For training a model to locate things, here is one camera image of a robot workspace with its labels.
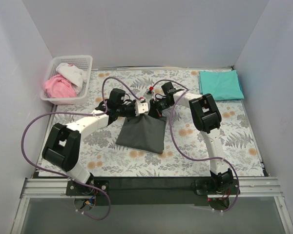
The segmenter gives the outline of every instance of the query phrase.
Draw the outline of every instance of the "turquoise towel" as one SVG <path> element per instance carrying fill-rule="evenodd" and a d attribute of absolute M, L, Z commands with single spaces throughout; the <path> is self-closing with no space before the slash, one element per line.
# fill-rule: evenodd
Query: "turquoise towel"
<path fill-rule="evenodd" d="M 244 99 L 236 70 L 230 72 L 200 72 L 200 90 L 212 94 L 214 100 Z"/>

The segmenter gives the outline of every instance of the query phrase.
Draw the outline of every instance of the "white plastic basket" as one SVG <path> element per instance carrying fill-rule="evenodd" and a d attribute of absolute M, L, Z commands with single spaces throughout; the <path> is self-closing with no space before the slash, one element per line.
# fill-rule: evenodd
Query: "white plastic basket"
<path fill-rule="evenodd" d="M 92 67 L 92 57 L 88 55 L 75 55 L 75 56 L 61 56 L 55 57 L 52 59 L 44 82 L 46 82 L 51 77 L 55 76 L 57 73 L 56 68 L 62 62 L 75 65 L 76 67 L 87 71 L 87 81 L 83 83 L 83 88 L 77 97 L 68 97 L 68 98 L 49 98 L 48 94 L 42 90 L 40 93 L 40 98 L 44 101 L 50 101 L 55 105 L 68 105 L 68 104 L 84 104 L 88 99 L 88 88 L 91 75 Z"/>

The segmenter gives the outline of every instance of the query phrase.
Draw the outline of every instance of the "white cloth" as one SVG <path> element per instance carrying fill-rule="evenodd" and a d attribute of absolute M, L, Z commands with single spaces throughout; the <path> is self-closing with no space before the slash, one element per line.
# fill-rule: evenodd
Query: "white cloth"
<path fill-rule="evenodd" d="M 73 89 L 76 91 L 76 94 L 79 94 L 83 88 L 83 82 L 87 80 L 87 71 L 79 69 L 75 65 L 70 66 L 65 62 L 60 63 L 56 70 L 73 84 Z"/>

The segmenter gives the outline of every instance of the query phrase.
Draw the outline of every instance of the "floral tablecloth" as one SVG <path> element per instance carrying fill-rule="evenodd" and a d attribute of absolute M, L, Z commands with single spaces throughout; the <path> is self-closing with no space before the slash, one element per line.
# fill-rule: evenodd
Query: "floral tablecloth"
<path fill-rule="evenodd" d="M 210 70 L 223 72 L 229 70 Z M 142 97 L 151 84 L 168 78 L 182 83 L 192 93 L 199 94 L 199 70 L 112 70 L 91 73 L 89 97 L 83 105 L 62 105 L 57 111 L 90 113 L 102 101 L 101 85 L 108 76 L 124 81 L 137 96 Z M 154 88 L 162 93 L 162 84 Z M 126 90 L 122 84 L 109 80 L 105 86 L 106 97 L 113 88 Z M 251 134 L 250 125 L 241 101 L 218 101 L 222 115 L 221 140 L 226 158 L 239 176 L 263 176 L 261 163 Z M 170 115 L 171 109 L 165 111 Z M 55 115 L 56 122 L 67 124 L 80 119 L 80 116 Z M 161 155 L 142 152 L 123 146 L 115 141 L 121 130 L 124 118 L 119 118 L 110 126 L 94 132 L 81 143 L 79 160 L 94 176 L 210 176 L 209 162 L 193 162 L 183 158 L 175 149 L 169 125 L 166 125 L 165 150 Z M 174 135 L 178 146 L 188 156 L 206 158 L 208 153 L 202 135 L 193 125 L 190 109 L 178 106 L 173 117 Z M 44 159 L 43 167 L 59 171 Z M 39 176 L 54 174 L 40 172 Z"/>

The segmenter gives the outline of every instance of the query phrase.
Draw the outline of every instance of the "gray cloth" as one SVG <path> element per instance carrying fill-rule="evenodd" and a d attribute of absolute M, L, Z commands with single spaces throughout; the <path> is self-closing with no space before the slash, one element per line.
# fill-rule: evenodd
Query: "gray cloth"
<path fill-rule="evenodd" d="M 166 117 L 156 119 L 143 114 L 126 118 L 116 144 L 162 154 L 165 127 Z"/>

